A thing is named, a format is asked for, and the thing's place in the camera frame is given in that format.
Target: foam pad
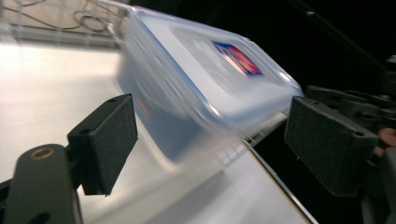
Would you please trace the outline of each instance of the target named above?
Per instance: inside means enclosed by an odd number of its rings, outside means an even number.
[[[330,193],[354,197],[377,136],[322,103],[293,97],[285,140]]]
[[[132,95],[106,101],[67,138],[80,159],[85,194],[110,194],[137,140]]]

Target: container lid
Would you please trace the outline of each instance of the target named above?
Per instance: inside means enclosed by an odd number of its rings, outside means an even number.
[[[132,12],[177,65],[172,76],[182,77],[185,91],[208,104],[220,122],[252,125],[276,111],[287,113],[291,97],[302,95],[287,72],[241,35],[141,7]]]

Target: cable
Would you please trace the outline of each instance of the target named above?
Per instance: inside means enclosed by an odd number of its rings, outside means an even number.
[[[34,2],[34,3],[26,4],[26,5],[23,5],[23,4],[21,3],[21,0],[14,0],[14,1],[15,1],[16,3],[18,3],[18,4],[20,4],[20,5],[23,6],[23,7],[30,7],[30,6],[34,6],[34,5],[36,5],[36,4],[39,4],[39,3],[43,3],[43,2],[45,2],[46,0],[39,0],[39,1],[36,1],[36,2]],[[90,2],[90,1],[86,1],[86,4],[85,4],[84,8],[86,8],[86,6],[88,5],[89,2]],[[113,15],[117,15],[116,13],[114,13],[113,11],[111,11],[110,9],[108,9],[108,8],[106,8],[106,7],[102,7],[101,5],[99,5],[99,4],[97,4],[97,3],[93,3],[93,4],[96,4],[98,7],[100,7],[100,8],[102,8],[102,9],[106,10],[107,13],[111,13],[111,14],[113,14]],[[95,32],[95,33],[102,33],[103,31],[106,30],[107,25],[109,24],[108,19],[98,16],[98,15],[96,15],[96,13],[92,13],[92,12],[94,12],[94,10],[81,10],[81,11],[75,11],[75,12],[73,12],[73,19],[74,19],[74,21],[75,21],[78,25],[77,25],[77,26],[73,26],[73,27],[59,27],[59,26],[55,26],[55,25],[49,24],[49,23],[47,23],[47,22],[44,22],[44,21],[42,21],[42,20],[39,20],[39,19],[37,19],[37,18],[35,18],[35,17],[29,15],[29,14],[26,14],[26,13],[23,13],[23,12],[19,12],[19,11],[16,10],[16,9],[12,9],[12,8],[9,8],[9,7],[3,7],[3,9],[9,10],[9,11],[12,11],[12,12],[16,12],[16,13],[20,13],[20,14],[21,14],[22,16],[24,16],[24,17],[27,17],[27,18],[29,18],[29,19],[31,19],[31,20],[33,20],[33,21],[37,21],[37,22],[39,22],[39,23],[41,23],[41,24],[44,24],[44,25],[46,25],[46,26],[48,26],[48,27],[50,27],[50,28],[53,28],[53,29],[74,30],[74,29],[77,29],[77,28],[83,26],[83,27],[87,28],[88,30],[90,30],[90,31],[92,31],[92,32]],[[89,14],[89,15],[83,15],[83,16],[81,16],[80,18],[77,18],[77,14],[78,14],[78,13]],[[99,21],[99,22],[101,22],[101,23],[103,24],[104,27],[101,28],[101,29],[92,28],[90,25],[87,24],[87,22],[86,22],[87,20]]]
[[[15,10],[15,9],[12,9],[12,8],[9,8],[9,7],[3,7],[3,9],[8,10],[8,11],[12,11],[12,12],[16,12],[16,13],[20,13],[24,17],[27,17],[27,18],[29,18],[29,19],[31,19],[33,21],[37,21],[37,22],[39,22],[41,24],[44,24],[44,25],[46,25],[48,27],[51,27],[51,28],[54,28],[54,29],[74,30],[74,29],[77,29],[77,28],[81,27],[81,23],[78,26],[74,26],[74,27],[58,27],[58,26],[51,25],[51,24],[46,23],[44,21],[41,21],[41,20],[31,16],[31,15],[28,15],[28,14],[23,13],[23,12],[19,12],[18,10]]]
[[[45,1],[47,1],[47,0],[38,0],[38,1],[35,1],[35,2],[33,2],[33,3],[23,4],[23,3],[21,2],[21,0],[14,0],[14,2],[15,2],[16,4],[18,4],[18,5],[22,6],[22,7],[31,7],[31,6],[37,5],[37,4],[42,3],[42,2],[45,2]]]

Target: blue label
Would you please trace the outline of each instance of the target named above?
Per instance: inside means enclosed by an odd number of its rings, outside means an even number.
[[[262,71],[241,50],[230,44],[213,42],[215,47],[237,70],[245,75],[262,75]]]

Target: plastic food container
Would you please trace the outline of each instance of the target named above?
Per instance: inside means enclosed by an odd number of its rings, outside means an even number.
[[[287,115],[300,86],[247,38],[131,7],[120,85],[159,148],[176,159],[201,132],[249,137]]]

